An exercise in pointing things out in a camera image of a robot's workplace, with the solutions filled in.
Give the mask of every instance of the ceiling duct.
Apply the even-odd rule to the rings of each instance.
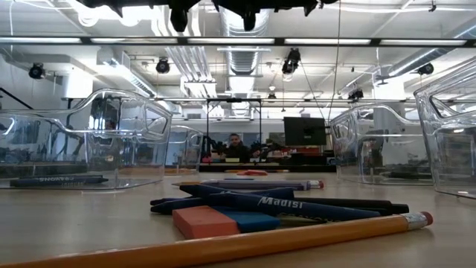
[[[270,10],[261,10],[256,14],[256,24],[252,31],[245,31],[242,18],[234,12],[220,8],[220,17],[224,36],[256,37],[265,36],[268,29]],[[233,97],[238,94],[247,97],[251,95],[254,87],[254,75],[257,74],[258,62],[261,52],[259,51],[228,51],[226,59],[228,64],[228,78],[230,91]],[[245,115],[243,103],[233,103],[232,109],[236,115]]]
[[[471,19],[467,23],[454,29],[450,33],[442,36],[443,39],[473,39],[476,36],[476,19]],[[414,71],[431,61],[448,54],[456,48],[432,48],[422,49],[407,57],[401,62],[391,66],[386,71],[382,70],[380,79],[398,77],[410,71]]]

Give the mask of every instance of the pencil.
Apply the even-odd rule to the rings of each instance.
[[[421,229],[432,223],[433,217],[428,212],[408,213],[136,249],[113,249],[22,264],[5,264],[0,265],[0,268],[188,267],[396,234]]]

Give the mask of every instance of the blue eraser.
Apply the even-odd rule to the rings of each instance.
[[[236,221],[242,233],[274,230],[280,225],[276,217],[261,212],[239,211],[222,206],[212,206],[212,208]]]

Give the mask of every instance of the ceiling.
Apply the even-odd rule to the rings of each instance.
[[[10,35],[92,35],[92,36],[153,36],[149,20],[142,20],[134,27],[122,25],[116,19],[100,19],[93,27],[84,27],[78,22],[76,10],[68,9],[66,0],[42,1],[30,0],[27,3],[17,1],[0,1],[0,34]],[[359,37],[359,38],[441,38],[461,24],[475,19],[474,11],[446,11],[445,8],[476,9],[474,0],[438,0],[435,12],[428,12],[431,0],[341,0],[343,9],[338,4],[323,10],[316,9],[304,17],[302,8],[272,13],[267,36],[298,37]],[[421,12],[376,13],[395,9],[425,9]],[[222,29],[219,14],[214,11],[209,1],[202,1],[199,9],[199,25],[202,36],[221,36]],[[97,46],[16,46],[19,54],[64,54],[81,62],[107,81],[112,81],[120,88],[132,86],[121,77],[107,73],[104,66],[97,65]],[[171,64],[169,74],[158,74],[155,64],[159,57],[166,57],[163,47],[123,46],[114,47],[116,51],[125,51],[132,60],[132,68],[149,83],[157,87],[163,96],[178,97],[181,74]],[[324,92],[322,98],[331,98],[334,92],[340,92],[350,81],[362,72],[375,66],[391,66],[417,52],[418,48],[300,48],[302,65],[294,73],[291,82],[283,82],[281,66],[289,48],[272,47],[263,52],[260,60],[258,78],[255,80],[256,96],[265,97],[269,87],[275,86],[277,97],[285,98],[311,97],[310,88],[315,92]],[[207,62],[216,80],[218,93],[228,87],[225,55],[217,47],[205,47]],[[432,63],[435,67],[434,77],[441,71],[474,56],[473,49],[452,51]],[[428,83],[433,77],[425,77]],[[370,84],[365,85],[366,94]],[[420,78],[408,76],[405,93],[408,97],[420,86]]]

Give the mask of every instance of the transparent storage container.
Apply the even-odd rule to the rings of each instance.
[[[476,198],[476,60],[415,91],[436,191]]]
[[[357,106],[329,124],[339,179],[383,185],[431,185],[415,104]]]
[[[0,111],[0,188],[121,189],[162,180],[172,115],[101,89],[73,109]]]
[[[197,174],[202,141],[202,132],[186,126],[172,126],[165,164],[166,175]]]

